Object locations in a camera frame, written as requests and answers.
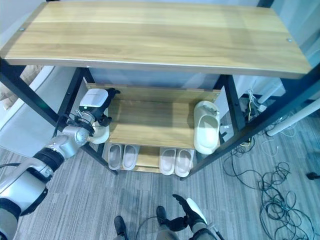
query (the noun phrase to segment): wooden tabletop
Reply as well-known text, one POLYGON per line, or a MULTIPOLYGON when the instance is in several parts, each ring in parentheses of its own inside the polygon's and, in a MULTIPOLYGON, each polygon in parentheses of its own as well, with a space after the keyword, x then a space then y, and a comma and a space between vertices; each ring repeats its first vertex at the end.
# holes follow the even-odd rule
POLYGON ((292 79, 311 69, 273 9, 189 3, 43 3, 0 55, 12 65, 292 79))

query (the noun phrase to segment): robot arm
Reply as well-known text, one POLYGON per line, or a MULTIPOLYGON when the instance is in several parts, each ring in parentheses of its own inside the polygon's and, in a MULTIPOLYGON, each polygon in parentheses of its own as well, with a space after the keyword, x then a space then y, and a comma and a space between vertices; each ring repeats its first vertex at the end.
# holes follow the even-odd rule
POLYGON ((66 159, 87 143, 94 133, 93 123, 104 127, 110 123, 104 111, 118 93, 114 88, 90 89, 80 103, 80 116, 0 182, 0 240, 14 238, 19 217, 32 213, 43 201, 48 193, 46 183, 66 159))

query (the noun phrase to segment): slipper pair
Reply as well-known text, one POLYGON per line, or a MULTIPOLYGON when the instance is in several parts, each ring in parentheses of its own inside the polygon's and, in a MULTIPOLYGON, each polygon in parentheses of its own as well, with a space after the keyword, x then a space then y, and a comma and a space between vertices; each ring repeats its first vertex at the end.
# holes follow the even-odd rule
POLYGON ((140 146, 106 143, 103 156, 107 156, 109 168, 118 170, 133 170, 137 164, 140 146))
POLYGON ((171 175, 175 173, 179 177, 189 175, 190 169, 193 167, 195 150, 194 149, 176 149, 176 148, 160 148, 159 168, 163 175, 171 175))

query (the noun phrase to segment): middle shelf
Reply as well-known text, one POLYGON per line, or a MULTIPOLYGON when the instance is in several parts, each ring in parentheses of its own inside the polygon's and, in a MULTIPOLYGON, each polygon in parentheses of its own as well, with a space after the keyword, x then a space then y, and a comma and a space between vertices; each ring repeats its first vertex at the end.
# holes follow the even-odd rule
POLYGON ((108 142, 193 149, 193 111, 188 103, 114 100, 108 142))
POLYGON ((217 90, 133 87, 87 84, 90 88, 116 88, 112 100, 108 142, 149 147, 194 149, 194 108, 202 100, 214 101, 217 90))

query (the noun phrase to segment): lower shelf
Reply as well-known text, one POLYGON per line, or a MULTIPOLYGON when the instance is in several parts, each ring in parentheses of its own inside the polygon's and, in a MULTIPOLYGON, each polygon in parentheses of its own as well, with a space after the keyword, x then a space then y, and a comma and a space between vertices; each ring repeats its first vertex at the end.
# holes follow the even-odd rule
POLYGON ((133 171, 160 173, 159 152, 159 147, 141 146, 138 160, 133 171))

